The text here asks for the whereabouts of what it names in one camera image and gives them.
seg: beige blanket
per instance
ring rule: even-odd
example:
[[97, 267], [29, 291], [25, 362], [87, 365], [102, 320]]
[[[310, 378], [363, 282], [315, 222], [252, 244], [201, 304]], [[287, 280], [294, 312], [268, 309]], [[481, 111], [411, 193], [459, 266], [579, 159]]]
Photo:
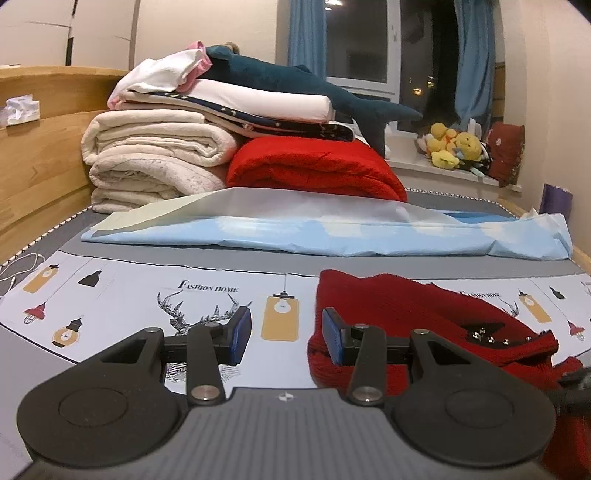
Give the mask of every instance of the beige blanket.
[[98, 187], [93, 210], [111, 213], [225, 188], [238, 141], [203, 115], [179, 110], [105, 112], [82, 138], [82, 159]]

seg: gray bed sheet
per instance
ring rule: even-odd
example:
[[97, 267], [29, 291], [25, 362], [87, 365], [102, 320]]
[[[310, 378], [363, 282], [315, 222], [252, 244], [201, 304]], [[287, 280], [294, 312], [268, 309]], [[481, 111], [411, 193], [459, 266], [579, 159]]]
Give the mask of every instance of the gray bed sheet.
[[[410, 203], [427, 208], [511, 216], [494, 202], [420, 192], [409, 192], [408, 196]], [[157, 265], [313, 276], [327, 268], [359, 277], [393, 273], [416, 279], [549, 277], [583, 272], [568, 260], [538, 262], [495, 257], [339, 258], [222, 247], [139, 247], [81, 242], [81, 233], [103, 218], [104, 215], [87, 210], [29, 247], [25, 253], [36, 252], [48, 258], [60, 249], [74, 255]], [[10, 278], [14, 273], [26, 270], [32, 264], [33, 257], [18, 261], [4, 269], [1, 277]], [[18, 275], [17, 282], [26, 275]], [[0, 295], [5, 293], [8, 283], [9, 281], [0, 283]], [[588, 357], [581, 358], [585, 365], [591, 365], [591, 352]], [[10, 330], [0, 327], [0, 480], [12, 478], [29, 462], [28, 453], [15, 424], [15, 415], [21, 399], [30, 389], [71, 365], [69, 361], [52, 355]]]

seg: window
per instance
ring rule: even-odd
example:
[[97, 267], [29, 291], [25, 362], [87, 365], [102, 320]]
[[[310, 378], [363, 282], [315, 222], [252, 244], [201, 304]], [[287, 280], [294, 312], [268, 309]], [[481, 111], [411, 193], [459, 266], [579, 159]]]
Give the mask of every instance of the window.
[[453, 0], [324, 1], [328, 81], [362, 98], [408, 105], [425, 117], [393, 122], [392, 129], [418, 132], [456, 120]]

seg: shark plush toy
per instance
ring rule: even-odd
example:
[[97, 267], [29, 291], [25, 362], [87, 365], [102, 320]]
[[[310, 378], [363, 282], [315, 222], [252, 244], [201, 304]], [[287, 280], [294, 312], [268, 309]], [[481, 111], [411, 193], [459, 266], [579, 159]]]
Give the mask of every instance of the shark plush toy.
[[213, 66], [201, 78], [269, 92], [325, 95], [333, 108], [351, 118], [368, 144], [384, 157], [384, 128], [388, 122], [420, 120], [422, 115], [404, 105], [357, 98], [344, 88], [321, 80], [305, 66], [284, 67], [235, 54], [226, 45], [207, 47]]

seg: stack of blankets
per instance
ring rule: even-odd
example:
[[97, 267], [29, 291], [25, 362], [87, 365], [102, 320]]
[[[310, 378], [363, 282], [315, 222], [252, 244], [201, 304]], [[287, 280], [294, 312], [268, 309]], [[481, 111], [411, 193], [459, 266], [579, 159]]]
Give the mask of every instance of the stack of blankets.
[[[330, 98], [212, 80], [205, 74], [208, 52], [197, 42], [145, 60], [118, 83], [110, 111], [82, 138], [95, 212], [226, 186], [406, 201], [384, 152], [372, 149], [356, 125], [334, 122]], [[383, 138], [380, 145], [385, 150]]]

